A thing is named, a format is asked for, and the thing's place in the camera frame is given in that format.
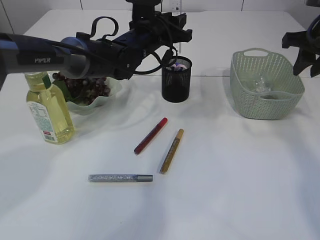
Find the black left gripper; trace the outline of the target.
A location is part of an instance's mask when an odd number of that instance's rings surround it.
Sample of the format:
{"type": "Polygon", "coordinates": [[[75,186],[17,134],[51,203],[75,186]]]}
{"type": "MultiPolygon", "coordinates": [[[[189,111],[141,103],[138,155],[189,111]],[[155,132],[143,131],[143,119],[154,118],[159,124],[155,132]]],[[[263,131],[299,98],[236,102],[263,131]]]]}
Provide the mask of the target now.
{"type": "Polygon", "coordinates": [[[178,57],[174,44],[192,40],[193,31],[184,30],[186,23],[186,13],[173,16],[170,12],[156,12],[151,19],[131,21],[129,31],[117,37],[117,44],[123,47],[117,60],[117,79],[128,80],[133,75],[149,75],[167,67],[172,59],[178,57]],[[158,66],[138,71],[142,61],[150,55],[156,58],[158,66]]]}

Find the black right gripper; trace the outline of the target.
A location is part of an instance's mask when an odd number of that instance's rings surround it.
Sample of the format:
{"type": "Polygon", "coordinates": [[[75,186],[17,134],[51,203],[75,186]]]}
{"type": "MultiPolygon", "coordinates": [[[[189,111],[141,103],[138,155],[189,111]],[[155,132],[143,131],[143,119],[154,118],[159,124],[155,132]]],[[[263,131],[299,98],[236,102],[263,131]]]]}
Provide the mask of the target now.
{"type": "Polygon", "coordinates": [[[297,59],[293,65],[293,74],[298,76],[307,67],[310,68],[310,77],[320,75],[320,23],[311,25],[305,31],[286,32],[282,38],[283,49],[299,48],[297,59]]]}

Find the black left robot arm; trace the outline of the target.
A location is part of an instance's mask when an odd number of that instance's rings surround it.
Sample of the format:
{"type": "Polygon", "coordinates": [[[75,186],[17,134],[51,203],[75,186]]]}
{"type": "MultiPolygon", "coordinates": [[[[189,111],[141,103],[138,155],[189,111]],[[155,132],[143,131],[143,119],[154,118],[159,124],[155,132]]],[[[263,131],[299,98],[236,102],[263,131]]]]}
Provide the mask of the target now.
{"type": "Polygon", "coordinates": [[[59,71],[69,79],[111,77],[128,80],[140,75],[138,67],[162,46],[167,47],[158,58],[159,68],[173,60],[174,44],[192,40],[193,32],[184,29],[186,14],[156,12],[151,18],[131,21],[129,31],[116,32],[94,39],[98,20],[90,33],[78,32],[61,41],[2,33],[0,35],[0,81],[9,74],[59,71]]]}

